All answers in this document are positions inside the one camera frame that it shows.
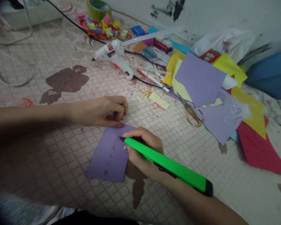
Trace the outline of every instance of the blue container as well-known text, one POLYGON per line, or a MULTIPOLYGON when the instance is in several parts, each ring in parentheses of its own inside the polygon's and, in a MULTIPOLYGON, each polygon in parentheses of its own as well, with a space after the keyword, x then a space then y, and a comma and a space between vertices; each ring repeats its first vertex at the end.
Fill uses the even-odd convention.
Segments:
POLYGON ((252 65, 247 75, 247 85, 281 99, 281 52, 252 65))

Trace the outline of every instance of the black cable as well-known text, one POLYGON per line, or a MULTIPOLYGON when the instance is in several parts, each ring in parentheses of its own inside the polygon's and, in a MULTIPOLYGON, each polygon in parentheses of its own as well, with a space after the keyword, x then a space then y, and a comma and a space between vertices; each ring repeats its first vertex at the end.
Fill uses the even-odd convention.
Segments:
MULTIPOLYGON (((61 13, 68 21, 70 21, 74 26, 76 26, 77 28, 79 28, 80 30, 82 30, 84 33, 87 34, 87 31, 86 31, 85 29, 81 28, 81 27, 78 26, 76 23, 74 23, 69 17, 67 17, 62 11, 60 11, 60 9, 59 9, 57 6, 55 6, 52 2, 50 2, 49 0, 45 0, 45 1, 49 2, 54 8, 56 8, 57 11, 60 12, 60 13, 61 13)), ((101 40, 99 40, 99 39, 96 39, 96 38, 94 38, 94 37, 92 37, 92 36, 89 36, 89 37, 92 38, 92 39, 94 39, 95 41, 98 41, 98 42, 102 43, 102 44, 106 44, 105 42, 103 42, 103 41, 101 41, 101 40)), ((152 63, 152 64, 154 64, 154 65, 157 65, 157 66, 160 66, 161 68, 163 68, 163 69, 165 70, 165 68, 164 68, 162 65, 159 65, 159 64, 157 64, 157 63, 151 62, 151 61, 148 60, 143 54, 135 53, 135 52, 130 52, 130 51, 127 51, 127 50, 125 50, 125 52, 126 52, 126 53, 130 53, 130 54, 134 54, 134 55, 140 55, 140 56, 142 56, 143 58, 145 58, 147 61, 149 61, 150 63, 152 63)))
POLYGON ((141 82, 143 82, 143 83, 145 83, 145 84, 147 84, 147 85, 150 85, 150 86, 153 86, 153 87, 158 87, 158 88, 161 88, 161 89, 162 89, 162 87, 159 87, 159 86, 157 86, 157 85, 155 85, 155 84, 147 83, 146 81, 144 81, 144 80, 138 78, 136 75, 133 75, 133 78, 135 78, 136 80, 139 80, 139 81, 141 81, 141 82))

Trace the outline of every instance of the black paint mark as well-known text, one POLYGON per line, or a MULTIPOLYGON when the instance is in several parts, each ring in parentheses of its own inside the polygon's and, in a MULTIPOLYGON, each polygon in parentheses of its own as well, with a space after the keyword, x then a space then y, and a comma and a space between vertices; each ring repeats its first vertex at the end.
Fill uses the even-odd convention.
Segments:
POLYGON ((153 9, 153 13, 151 13, 151 16, 154 18, 157 18, 158 12, 161 12, 171 18, 173 15, 174 22, 179 18, 181 11, 183 10, 185 0, 176 0, 175 4, 169 1, 167 6, 165 8, 158 8, 154 4, 151 5, 151 8, 153 9))
POLYGON ((157 15, 155 15, 154 13, 151 13, 151 16, 157 19, 157 15))

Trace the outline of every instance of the purple paper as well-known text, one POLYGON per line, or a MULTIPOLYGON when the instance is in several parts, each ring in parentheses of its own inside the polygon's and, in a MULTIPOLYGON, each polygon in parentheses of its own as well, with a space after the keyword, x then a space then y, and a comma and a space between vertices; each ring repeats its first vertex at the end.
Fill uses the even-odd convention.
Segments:
MULTIPOLYGON (((237 118, 229 118, 228 113, 233 106, 232 96, 226 92, 224 89, 220 89, 219 94, 217 95, 218 98, 221 98, 222 104, 217 106, 206 105, 206 108, 199 107, 202 111, 205 121, 204 125, 208 128, 208 130, 213 134, 213 136, 222 144, 224 145, 228 138, 233 135, 235 130, 241 123, 240 117, 237 118)), ((202 119, 201 114, 195 109, 197 115, 200 119, 202 119)))
POLYGON ((113 182, 123 182, 128 160, 128 152, 124 150, 125 143, 119 139, 124 133, 134 127, 122 124, 123 128, 107 127, 98 147, 91 158, 86 175, 113 182))
POLYGON ((175 76, 197 107, 215 102, 225 77, 226 73, 191 53, 185 56, 175 76))

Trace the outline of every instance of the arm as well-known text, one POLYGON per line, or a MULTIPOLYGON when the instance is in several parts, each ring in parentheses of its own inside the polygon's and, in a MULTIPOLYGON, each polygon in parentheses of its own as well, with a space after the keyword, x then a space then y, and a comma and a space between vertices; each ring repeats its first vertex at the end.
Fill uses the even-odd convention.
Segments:
POLYGON ((0 108, 0 134, 26 126, 69 121, 83 126, 121 127, 128 103, 123 96, 101 97, 75 103, 0 108))
MULTIPOLYGON (((160 138, 145 128, 136 128, 125 133, 123 137, 141 137, 150 148, 164 153, 160 138)), ((247 224, 243 218, 217 198, 206 197, 179 179, 159 171, 151 161, 142 157, 130 146, 126 146, 126 149, 129 152, 129 160, 147 177, 168 188, 197 224, 247 224)))

